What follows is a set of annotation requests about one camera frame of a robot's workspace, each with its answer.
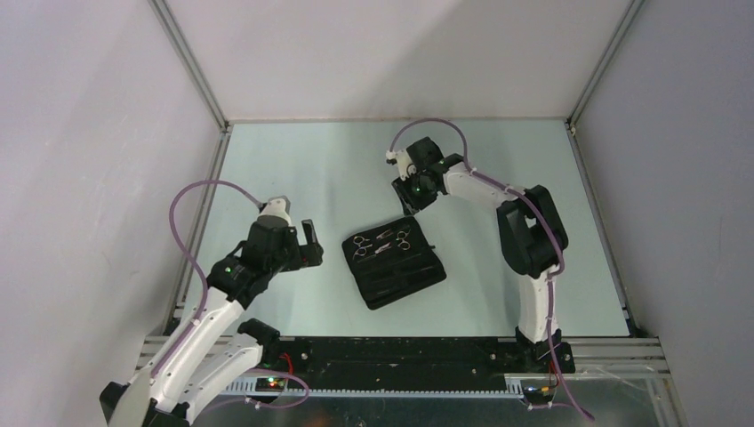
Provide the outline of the left aluminium frame post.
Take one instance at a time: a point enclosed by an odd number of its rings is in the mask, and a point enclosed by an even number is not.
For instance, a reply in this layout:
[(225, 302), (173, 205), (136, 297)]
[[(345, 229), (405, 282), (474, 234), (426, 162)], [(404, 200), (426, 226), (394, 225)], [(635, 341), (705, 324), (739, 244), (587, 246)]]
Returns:
[(196, 55), (193, 53), (189, 41), (180, 27), (180, 23), (169, 2), (165, 0), (149, 0), (148, 3), (163, 28), (173, 50), (176, 52), (178, 59), (185, 68), (189, 80), (197, 89), (199, 97), (210, 113), (213, 122), (222, 133), (225, 133), (229, 128), (229, 120), (222, 111), (210, 82), (202, 70)]

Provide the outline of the black zippered tool case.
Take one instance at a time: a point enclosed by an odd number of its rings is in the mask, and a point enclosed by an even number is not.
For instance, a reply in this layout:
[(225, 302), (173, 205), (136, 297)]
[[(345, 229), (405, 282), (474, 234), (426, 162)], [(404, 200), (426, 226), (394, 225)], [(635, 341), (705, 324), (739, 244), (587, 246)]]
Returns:
[[(383, 231), (403, 227), (411, 229), (408, 236), (411, 244), (409, 250), (390, 248), (361, 261), (352, 259), (356, 248), (352, 243), (354, 236), (374, 239)], [(341, 249), (357, 290), (369, 310), (378, 310), (447, 279), (445, 267), (435, 253), (435, 247), (426, 239), (420, 224), (412, 216), (358, 231), (342, 241)]]

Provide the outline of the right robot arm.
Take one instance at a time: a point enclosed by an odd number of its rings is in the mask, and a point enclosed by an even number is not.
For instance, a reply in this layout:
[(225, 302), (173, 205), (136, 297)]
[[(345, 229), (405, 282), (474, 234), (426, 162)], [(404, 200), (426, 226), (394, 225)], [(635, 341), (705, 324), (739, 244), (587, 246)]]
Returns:
[(495, 211), (502, 257), (523, 279), (517, 331), (526, 341), (517, 347), (517, 360), (527, 371), (541, 371), (553, 359), (549, 343), (560, 340), (554, 285), (565, 269), (569, 244), (549, 190), (499, 183), (470, 167), (464, 156), (443, 155), (428, 137), (406, 149), (388, 150), (386, 161), (397, 168), (392, 187), (406, 215), (424, 210), (439, 196)]

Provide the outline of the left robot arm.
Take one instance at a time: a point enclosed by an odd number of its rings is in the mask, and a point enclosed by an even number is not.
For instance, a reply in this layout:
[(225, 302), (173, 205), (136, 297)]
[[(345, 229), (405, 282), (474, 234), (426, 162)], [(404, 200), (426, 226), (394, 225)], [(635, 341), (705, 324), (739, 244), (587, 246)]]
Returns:
[[(278, 274), (321, 265), (324, 249), (313, 221), (304, 220), (301, 226), (297, 230), (282, 214), (257, 217), (247, 238), (213, 265), (206, 296), (192, 316), (128, 383), (109, 383), (100, 393), (107, 425), (190, 426), (241, 374), (277, 366), (280, 333), (258, 319), (239, 319)], [(305, 244), (299, 242), (300, 232)], [(209, 358), (235, 323), (238, 328), (229, 343)]]

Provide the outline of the silver scissors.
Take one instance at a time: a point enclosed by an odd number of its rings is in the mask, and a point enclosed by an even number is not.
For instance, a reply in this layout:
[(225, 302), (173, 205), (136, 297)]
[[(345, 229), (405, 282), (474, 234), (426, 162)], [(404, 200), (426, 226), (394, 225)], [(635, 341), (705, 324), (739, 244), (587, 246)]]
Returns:
[(408, 242), (410, 231), (411, 229), (409, 227), (383, 231), (376, 237), (376, 239), (380, 241), (380, 245), (375, 252), (379, 254), (390, 248), (399, 248), (403, 251), (409, 250), (411, 248), (411, 244)]
[(361, 261), (369, 256), (381, 254), (396, 245), (385, 237), (377, 237), (374, 239), (367, 238), (365, 236), (357, 235), (352, 238), (352, 243), (355, 245), (355, 250), (352, 254), (354, 261)]

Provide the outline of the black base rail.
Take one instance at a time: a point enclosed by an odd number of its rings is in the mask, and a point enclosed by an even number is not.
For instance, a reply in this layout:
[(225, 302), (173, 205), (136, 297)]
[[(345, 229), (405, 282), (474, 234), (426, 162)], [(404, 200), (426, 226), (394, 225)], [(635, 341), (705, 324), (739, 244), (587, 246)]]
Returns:
[(262, 367), (301, 378), (313, 393), (505, 392), (507, 376), (575, 371), (560, 339), (499, 337), (284, 337)]

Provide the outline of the right aluminium frame post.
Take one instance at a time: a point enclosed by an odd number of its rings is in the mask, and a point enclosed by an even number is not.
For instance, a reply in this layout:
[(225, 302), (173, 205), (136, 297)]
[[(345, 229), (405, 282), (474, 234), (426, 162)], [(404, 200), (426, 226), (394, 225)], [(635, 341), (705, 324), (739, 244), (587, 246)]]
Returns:
[(612, 31), (612, 34), (609, 36), (605, 49), (600, 54), (595, 67), (590, 73), (587, 83), (583, 86), (574, 107), (567, 117), (566, 122), (572, 133), (574, 133), (574, 128), (578, 126), (578, 122), (582, 118), (586, 108), (589, 106), (591, 98), (595, 94), (615, 56), (621, 49), (625, 38), (632, 29), (634, 22), (642, 12), (645, 4), (646, 0), (630, 0), (623, 11), (618, 23)]

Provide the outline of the aluminium frame post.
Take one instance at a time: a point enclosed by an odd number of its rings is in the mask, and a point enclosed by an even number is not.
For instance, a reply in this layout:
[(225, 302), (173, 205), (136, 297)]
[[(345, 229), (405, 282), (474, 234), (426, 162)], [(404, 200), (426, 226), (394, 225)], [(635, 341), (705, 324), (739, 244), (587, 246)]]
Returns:
[(574, 128), (578, 126), (578, 122), (582, 118), (586, 108), (589, 106), (591, 98), (595, 94), (615, 56), (621, 49), (625, 38), (632, 29), (634, 22), (642, 12), (645, 4), (646, 0), (630, 0), (623, 11), (618, 23), (612, 31), (612, 34), (609, 36), (605, 49), (600, 54), (595, 67), (590, 73), (587, 83), (583, 86), (574, 107), (567, 117), (566, 122), (572, 133), (574, 133)]
[(196, 55), (193, 53), (189, 41), (180, 27), (180, 23), (169, 2), (165, 0), (149, 0), (148, 3), (163, 28), (173, 50), (176, 52), (178, 59), (185, 68), (189, 80), (197, 89), (199, 97), (210, 113), (213, 122), (222, 133), (225, 133), (229, 128), (229, 120), (222, 111), (210, 82), (202, 70)]

